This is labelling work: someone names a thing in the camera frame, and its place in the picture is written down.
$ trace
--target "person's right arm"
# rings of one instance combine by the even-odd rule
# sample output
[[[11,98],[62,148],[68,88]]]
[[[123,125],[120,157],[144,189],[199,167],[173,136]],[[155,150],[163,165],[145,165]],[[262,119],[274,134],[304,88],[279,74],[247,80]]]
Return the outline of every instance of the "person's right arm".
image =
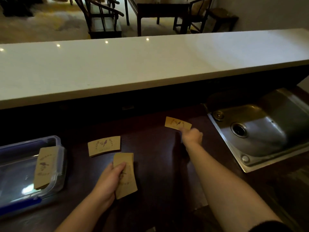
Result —
[[[202,133],[181,132],[207,202],[225,232],[248,232],[265,221],[281,222],[256,191],[204,150]]]

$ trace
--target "drain hole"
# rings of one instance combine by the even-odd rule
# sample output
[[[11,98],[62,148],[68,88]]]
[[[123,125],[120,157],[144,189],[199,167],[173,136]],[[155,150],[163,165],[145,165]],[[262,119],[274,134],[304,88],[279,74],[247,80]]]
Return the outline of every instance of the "drain hole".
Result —
[[[245,125],[243,125],[243,124],[233,123],[231,125],[231,130],[236,136],[238,136],[240,138],[246,138],[248,136],[247,129],[246,129]]]

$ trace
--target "black sleeve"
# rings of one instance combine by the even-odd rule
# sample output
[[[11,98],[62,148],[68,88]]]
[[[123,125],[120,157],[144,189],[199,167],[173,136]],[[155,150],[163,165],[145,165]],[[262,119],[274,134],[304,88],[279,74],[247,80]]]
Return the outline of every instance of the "black sleeve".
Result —
[[[269,221],[263,222],[257,226],[254,226],[249,232],[292,232],[292,230],[287,227],[282,222]]]

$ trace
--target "dark wooden counter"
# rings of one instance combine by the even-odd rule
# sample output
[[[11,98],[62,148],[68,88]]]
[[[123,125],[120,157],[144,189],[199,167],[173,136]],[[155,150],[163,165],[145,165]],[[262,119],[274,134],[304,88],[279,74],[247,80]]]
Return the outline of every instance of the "dark wooden counter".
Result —
[[[296,92],[308,98],[308,94],[299,89]],[[266,201],[271,199],[265,188],[270,181],[309,165],[309,154],[305,153],[249,174],[243,173],[201,104],[144,114],[125,110],[120,111],[128,112],[122,116],[104,107],[104,100],[98,103],[93,98],[91,103],[88,99],[87,103],[92,107],[89,110],[83,107],[81,101],[35,105],[0,113],[2,119],[8,121],[3,124],[2,130],[6,135],[2,138],[2,145],[57,135],[68,156],[64,189],[44,199],[39,206],[3,216],[0,218],[0,231],[55,230],[91,192],[103,169],[112,161],[114,153],[90,158],[87,142],[116,135],[122,138],[121,151],[134,153],[138,191],[117,200],[100,218],[95,231],[145,232],[153,226],[157,231],[197,231],[201,228],[201,221],[213,222],[211,214],[191,216],[192,211],[206,206],[207,202],[181,144],[179,131],[164,127],[166,116],[190,122],[192,127],[203,132],[203,147],[261,195],[265,194],[262,197]],[[20,119],[13,122],[12,113],[20,114]]]

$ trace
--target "forearm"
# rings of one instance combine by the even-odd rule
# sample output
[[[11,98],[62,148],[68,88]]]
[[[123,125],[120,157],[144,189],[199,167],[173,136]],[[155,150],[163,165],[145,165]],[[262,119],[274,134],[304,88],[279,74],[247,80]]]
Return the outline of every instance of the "forearm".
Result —
[[[55,232],[91,232],[105,210],[99,199],[90,194],[60,224]]]
[[[249,231],[267,220],[280,219],[242,179],[211,157],[197,143],[187,146],[206,199],[225,231]]]

